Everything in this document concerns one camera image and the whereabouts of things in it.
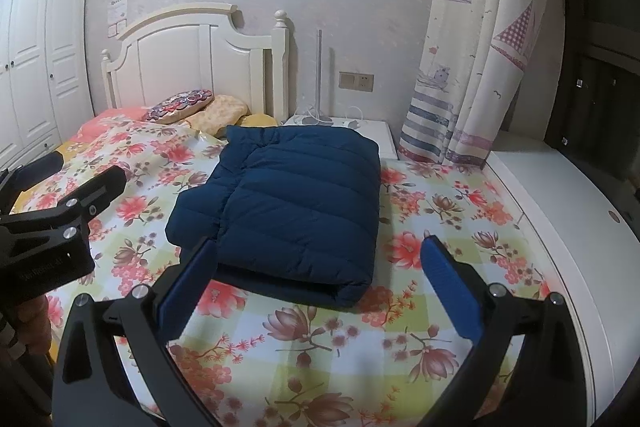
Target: sailboat print curtain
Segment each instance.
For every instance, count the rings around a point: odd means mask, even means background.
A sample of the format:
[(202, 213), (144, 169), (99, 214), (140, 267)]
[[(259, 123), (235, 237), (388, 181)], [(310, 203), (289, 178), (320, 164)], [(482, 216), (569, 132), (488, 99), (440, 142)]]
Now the sailboat print curtain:
[(484, 164), (545, 6), (546, 0), (433, 0), (401, 156)]

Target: white wooden headboard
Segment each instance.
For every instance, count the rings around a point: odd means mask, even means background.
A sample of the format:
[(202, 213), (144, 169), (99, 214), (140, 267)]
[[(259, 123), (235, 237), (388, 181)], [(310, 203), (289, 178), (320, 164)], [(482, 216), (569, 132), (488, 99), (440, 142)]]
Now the white wooden headboard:
[(110, 107), (155, 105), (190, 89), (211, 89), (247, 103), (253, 113), (289, 118), (289, 29), (278, 10), (271, 35), (239, 33), (238, 7), (224, 3), (170, 6), (128, 26), (118, 36), (120, 56), (102, 52)]

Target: white wardrobe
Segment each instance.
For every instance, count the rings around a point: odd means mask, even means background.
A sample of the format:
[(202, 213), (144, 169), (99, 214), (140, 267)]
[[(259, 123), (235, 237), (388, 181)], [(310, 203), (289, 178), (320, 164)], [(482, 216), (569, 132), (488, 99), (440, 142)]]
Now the white wardrobe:
[(0, 168), (55, 149), (93, 117), (84, 0), (0, 0)]

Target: bed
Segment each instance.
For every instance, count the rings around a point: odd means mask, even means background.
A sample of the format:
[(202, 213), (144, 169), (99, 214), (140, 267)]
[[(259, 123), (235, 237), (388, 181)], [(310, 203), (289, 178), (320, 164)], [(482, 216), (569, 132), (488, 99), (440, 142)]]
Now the bed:
[[(120, 56), (103, 56), (112, 107), (150, 105), (206, 87), (286, 120), (286, 14), (276, 12), (270, 36), (254, 37), (235, 30), (235, 9), (177, 6), (130, 26)], [(177, 195), (205, 183), (224, 146), (183, 126), (122, 118), (90, 144), (60, 148), (62, 171), (23, 195), (16, 211), (54, 206), (111, 165), (125, 170), (127, 187), (91, 223), (95, 271), (48, 296), (57, 338), (77, 294), (119, 298), (178, 262), (165, 224)], [(419, 245), (430, 233), (456, 260), (514, 295), (563, 292), (522, 211), (490, 169), (383, 160), (380, 205), (374, 282), (351, 310), (299, 306), (210, 282), (168, 349), (224, 425), (415, 425), (471, 347), (455, 333), (421, 270)], [(118, 345), (140, 402), (159, 412), (126, 342)], [(519, 347), (514, 341), (483, 412), (497, 406)]]

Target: wall outlet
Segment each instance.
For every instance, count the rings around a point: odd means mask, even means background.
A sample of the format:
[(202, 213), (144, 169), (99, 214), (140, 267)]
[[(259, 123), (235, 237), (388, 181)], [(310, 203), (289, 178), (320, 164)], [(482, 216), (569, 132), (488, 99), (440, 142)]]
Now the wall outlet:
[(373, 91), (373, 75), (361, 73), (347, 73), (340, 71), (340, 80), (338, 82), (340, 89), (353, 89), (356, 91)]

